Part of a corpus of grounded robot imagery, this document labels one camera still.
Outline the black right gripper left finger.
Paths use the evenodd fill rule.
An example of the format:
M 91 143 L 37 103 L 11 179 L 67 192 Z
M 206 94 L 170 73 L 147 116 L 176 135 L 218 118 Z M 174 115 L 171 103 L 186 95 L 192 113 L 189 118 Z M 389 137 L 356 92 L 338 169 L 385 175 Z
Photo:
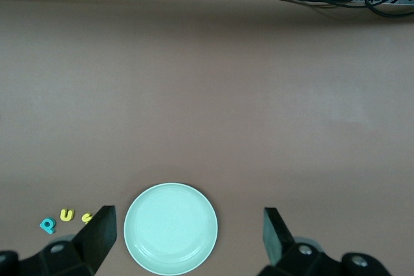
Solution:
M 71 240 L 19 263 L 19 276 L 94 276 L 116 242 L 116 208 L 103 206 Z

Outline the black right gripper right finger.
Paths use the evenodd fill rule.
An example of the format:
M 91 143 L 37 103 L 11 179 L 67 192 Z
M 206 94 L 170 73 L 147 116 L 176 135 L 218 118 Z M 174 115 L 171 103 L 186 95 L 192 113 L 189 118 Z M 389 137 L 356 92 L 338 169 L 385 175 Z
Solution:
M 274 207 L 264 209 L 263 242 L 270 264 L 258 276 L 343 276 L 338 261 L 308 242 L 295 241 Z

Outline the pale green plate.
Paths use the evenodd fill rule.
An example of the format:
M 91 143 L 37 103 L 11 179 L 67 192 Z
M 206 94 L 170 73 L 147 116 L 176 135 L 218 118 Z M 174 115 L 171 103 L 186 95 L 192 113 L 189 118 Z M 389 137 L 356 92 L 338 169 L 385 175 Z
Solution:
M 158 276 L 181 276 L 212 253 L 219 223 L 212 203 L 182 183 L 163 183 L 139 194 L 124 220 L 125 246 L 143 269 Z

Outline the teal letter p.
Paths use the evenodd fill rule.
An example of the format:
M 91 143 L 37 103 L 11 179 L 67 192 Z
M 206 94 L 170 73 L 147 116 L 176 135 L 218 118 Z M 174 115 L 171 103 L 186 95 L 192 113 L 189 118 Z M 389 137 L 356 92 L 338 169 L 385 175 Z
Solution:
M 44 218 L 39 226 L 43 231 L 51 235 L 55 233 L 56 221 L 53 218 Z

